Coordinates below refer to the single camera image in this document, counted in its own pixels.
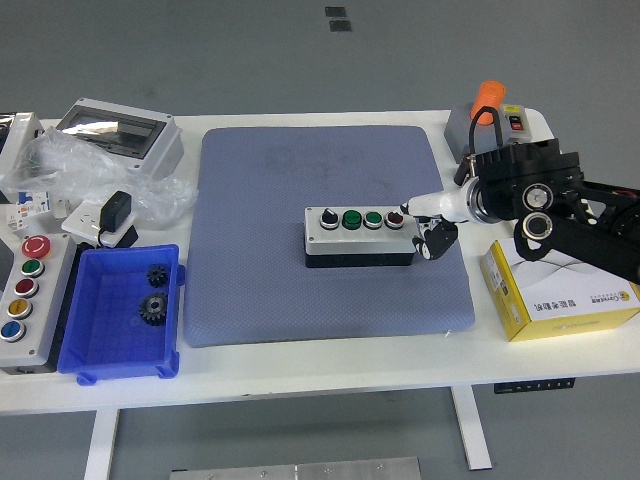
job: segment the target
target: green button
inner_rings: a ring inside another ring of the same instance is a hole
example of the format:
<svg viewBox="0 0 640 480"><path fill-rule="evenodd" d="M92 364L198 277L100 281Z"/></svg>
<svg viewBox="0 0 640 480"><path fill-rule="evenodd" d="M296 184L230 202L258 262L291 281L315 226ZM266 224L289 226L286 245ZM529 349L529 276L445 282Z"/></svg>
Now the green button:
<svg viewBox="0 0 640 480"><path fill-rule="evenodd" d="M364 214L364 226L372 230L382 226L382 215L378 212L367 212Z"/></svg>
<svg viewBox="0 0 640 480"><path fill-rule="evenodd" d="M342 226L347 230L357 230L362 223L362 215L355 210L347 210L342 215Z"/></svg>
<svg viewBox="0 0 640 480"><path fill-rule="evenodd" d="M22 274L27 277L38 277L44 271L44 264L40 260L27 260L22 264Z"/></svg>

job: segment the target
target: blue plastic bin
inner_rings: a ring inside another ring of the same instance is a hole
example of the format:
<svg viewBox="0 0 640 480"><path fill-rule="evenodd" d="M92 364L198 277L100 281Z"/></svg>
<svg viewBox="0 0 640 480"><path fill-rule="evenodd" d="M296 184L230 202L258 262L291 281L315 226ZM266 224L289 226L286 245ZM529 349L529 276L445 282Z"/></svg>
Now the blue plastic bin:
<svg viewBox="0 0 640 480"><path fill-rule="evenodd" d="M147 272L156 265L163 266L169 276L161 287L147 279ZM75 373L80 385L112 378L175 377L180 359L178 304L184 281L177 245L84 252L58 371ZM166 322L152 326L142 319L139 307L148 295L158 292L168 297Z"/></svg>

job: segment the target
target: gray floor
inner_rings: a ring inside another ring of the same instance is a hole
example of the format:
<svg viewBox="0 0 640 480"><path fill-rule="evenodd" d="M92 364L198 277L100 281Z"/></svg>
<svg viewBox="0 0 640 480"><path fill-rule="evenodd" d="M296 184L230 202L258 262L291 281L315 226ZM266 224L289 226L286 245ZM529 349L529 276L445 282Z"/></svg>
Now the gray floor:
<svg viewBox="0 0 640 480"><path fill-rule="evenodd" d="M350 33L332 33L327 5ZM542 112L592 181L640 188L640 3L19 1L2 4L0 111L86 96L175 115L448 109L479 84ZM447 390L122 413L113 479L418 456L423 478L637 478L637 375L475 389L494 469L467 472ZM0 478L83 478L93 414L0 418Z"/></svg>

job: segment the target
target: yellow button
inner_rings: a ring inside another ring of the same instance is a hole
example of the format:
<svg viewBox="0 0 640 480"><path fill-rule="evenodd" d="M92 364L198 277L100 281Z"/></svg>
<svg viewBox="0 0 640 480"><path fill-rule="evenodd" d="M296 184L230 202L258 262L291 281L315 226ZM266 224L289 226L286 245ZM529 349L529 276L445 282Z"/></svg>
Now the yellow button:
<svg viewBox="0 0 640 480"><path fill-rule="evenodd" d="M31 314L32 309L33 305L31 305L31 302L25 300L24 298L19 298L9 304L7 313L11 318L20 320L22 318L28 317Z"/></svg>

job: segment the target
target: push button box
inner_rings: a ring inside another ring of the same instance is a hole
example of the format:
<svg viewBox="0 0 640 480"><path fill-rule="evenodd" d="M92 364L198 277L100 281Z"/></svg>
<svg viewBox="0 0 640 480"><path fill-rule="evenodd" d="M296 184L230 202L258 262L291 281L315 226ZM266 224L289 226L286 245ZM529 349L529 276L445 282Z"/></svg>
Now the push button box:
<svg viewBox="0 0 640 480"><path fill-rule="evenodd" d="M14 255L0 300L0 369L55 370L50 352L74 255L68 234L28 237Z"/></svg>
<svg viewBox="0 0 640 480"><path fill-rule="evenodd" d="M307 207L305 265L309 268L407 266L419 235L397 207Z"/></svg>

